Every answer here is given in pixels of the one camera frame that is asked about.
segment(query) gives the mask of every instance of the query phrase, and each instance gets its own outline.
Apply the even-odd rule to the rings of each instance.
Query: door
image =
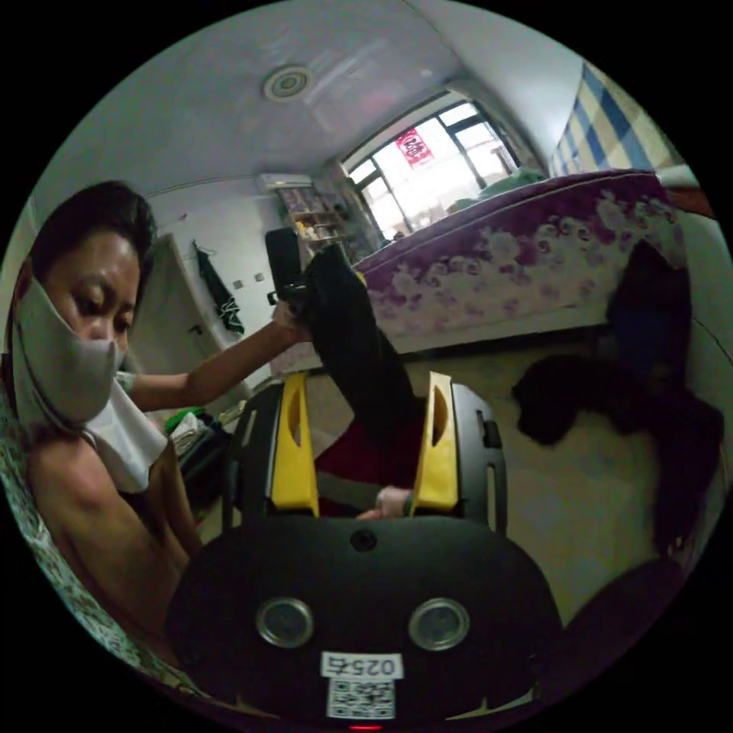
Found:
[[[175,244],[165,237],[154,248],[153,266],[137,305],[130,334],[131,361],[148,374],[190,372],[221,351],[211,326],[194,300]],[[243,383],[207,408],[216,417],[249,396]]]

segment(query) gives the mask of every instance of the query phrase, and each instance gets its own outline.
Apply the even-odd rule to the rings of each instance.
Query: white sticker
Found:
[[[357,680],[328,681],[329,718],[392,720],[395,717],[395,684]]]
[[[321,654],[321,676],[336,680],[388,682],[404,677],[401,654]]]

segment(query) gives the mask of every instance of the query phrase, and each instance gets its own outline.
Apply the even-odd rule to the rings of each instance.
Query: red sign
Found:
[[[402,133],[395,142],[411,168],[433,160],[433,153],[430,152],[430,148],[418,135],[415,128]]]

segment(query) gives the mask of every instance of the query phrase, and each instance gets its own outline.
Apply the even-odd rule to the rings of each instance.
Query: green object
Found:
[[[181,410],[181,412],[177,412],[173,417],[168,418],[165,424],[166,435],[170,435],[190,412],[198,417],[199,415],[204,414],[204,409],[203,407],[189,407],[186,410]]]
[[[456,212],[461,212],[465,208],[468,208],[469,206],[473,206],[475,203],[477,203],[477,199],[458,199],[451,208],[453,208]]]
[[[492,199],[500,193],[520,189],[522,186],[529,186],[532,183],[539,183],[544,180],[546,180],[546,176],[543,176],[541,173],[538,173],[535,170],[529,170],[528,168],[520,168],[508,178],[504,178],[496,183],[492,183],[491,186],[487,186],[479,194],[479,200],[484,201],[485,199]]]

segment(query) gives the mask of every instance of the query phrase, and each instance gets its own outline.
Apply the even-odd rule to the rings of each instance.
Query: air conditioner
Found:
[[[312,186],[313,181],[309,176],[301,176],[298,173],[263,173],[260,176],[260,185],[265,191],[274,191],[305,188]]]

